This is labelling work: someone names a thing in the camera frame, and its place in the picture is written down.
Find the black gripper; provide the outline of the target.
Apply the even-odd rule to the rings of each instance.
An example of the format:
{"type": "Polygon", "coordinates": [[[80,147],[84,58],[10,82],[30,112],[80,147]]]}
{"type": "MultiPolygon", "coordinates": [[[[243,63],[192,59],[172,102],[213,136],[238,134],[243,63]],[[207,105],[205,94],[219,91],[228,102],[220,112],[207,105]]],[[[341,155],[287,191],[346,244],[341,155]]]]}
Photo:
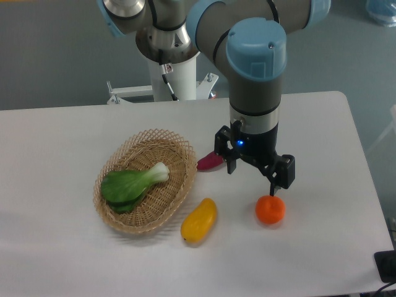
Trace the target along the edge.
{"type": "Polygon", "coordinates": [[[296,176],[295,157],[276,152],[277,134],[278,124],[265,133],[248,134],[242,131],[241,121],[236,121],[215,134],[214,152],[226,162],[228,174],[234,172],[238,159],[261,168],[270,182],[269,194],[275,196],[279,189],[288,189],[296,176]]]}

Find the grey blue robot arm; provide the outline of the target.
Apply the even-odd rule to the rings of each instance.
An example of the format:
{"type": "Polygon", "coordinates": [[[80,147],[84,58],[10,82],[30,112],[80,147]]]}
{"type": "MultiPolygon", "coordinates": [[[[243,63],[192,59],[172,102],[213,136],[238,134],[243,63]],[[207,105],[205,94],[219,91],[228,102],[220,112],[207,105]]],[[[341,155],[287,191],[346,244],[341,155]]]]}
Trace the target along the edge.
{"type": "Polygon", "coordinates": [[[228,80],[230,123],[214,151],[232,173],[237,160],[256,167],[270,193],[290,187],[295,158],[278,155],[278,119],[286,36],[323,20],[330,1],[98,1],[116,36],[134,33],[148,61],[155,101],[208,98],[196,79],[203,54],[228,80]]]}

